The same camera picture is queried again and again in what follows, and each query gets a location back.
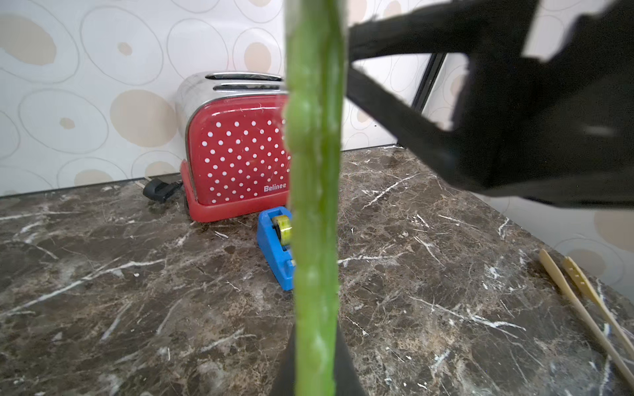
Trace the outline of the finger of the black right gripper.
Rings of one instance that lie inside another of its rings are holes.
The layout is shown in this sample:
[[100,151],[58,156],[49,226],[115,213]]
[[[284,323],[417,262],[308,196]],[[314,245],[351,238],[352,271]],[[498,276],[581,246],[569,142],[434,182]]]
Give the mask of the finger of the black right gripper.
[[537,6],[536,1],[455,1],[367,21],[350,28],[348,59],[432,53],[519,56]]
[[485,191],[482,180],[468,174],[470,167],[462,162],[467,141],[459,133],[438,128],[354,68],[348,70],[346,97],[446,182],[466,191]]

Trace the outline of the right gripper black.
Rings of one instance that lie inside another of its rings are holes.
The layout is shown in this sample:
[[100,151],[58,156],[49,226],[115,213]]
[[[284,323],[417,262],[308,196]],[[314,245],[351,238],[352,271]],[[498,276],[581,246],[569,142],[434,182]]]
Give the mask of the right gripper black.
[[560,207],[633,205],[633,4],[576,18],[551,59],[523,54],[535,1],[472,3],[455,183]]

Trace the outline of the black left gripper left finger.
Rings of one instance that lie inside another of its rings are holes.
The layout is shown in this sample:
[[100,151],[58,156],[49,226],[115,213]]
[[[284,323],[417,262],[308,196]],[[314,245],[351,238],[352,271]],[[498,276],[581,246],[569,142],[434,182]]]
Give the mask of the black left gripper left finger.
[[296,326],[292,327],[287,346],[282,354],[270,396],[294,396],[296,382]]

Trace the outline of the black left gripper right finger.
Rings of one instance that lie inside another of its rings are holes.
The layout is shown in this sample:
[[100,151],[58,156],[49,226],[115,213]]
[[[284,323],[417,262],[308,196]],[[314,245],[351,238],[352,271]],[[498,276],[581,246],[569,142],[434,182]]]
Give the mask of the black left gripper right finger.
[[337,325],[335,345],[335,395],[366,396],[345,342],[343,332]]

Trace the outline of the yellow-green tape roll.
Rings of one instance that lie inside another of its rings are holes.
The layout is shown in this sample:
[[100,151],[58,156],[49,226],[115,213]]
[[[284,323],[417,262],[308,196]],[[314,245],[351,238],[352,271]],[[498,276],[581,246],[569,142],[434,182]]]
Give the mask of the yellow-green tape roll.
[[287,215],[279,215],[272,218],[273,228],[282,247],[290,245],[292,240],[292,223]]

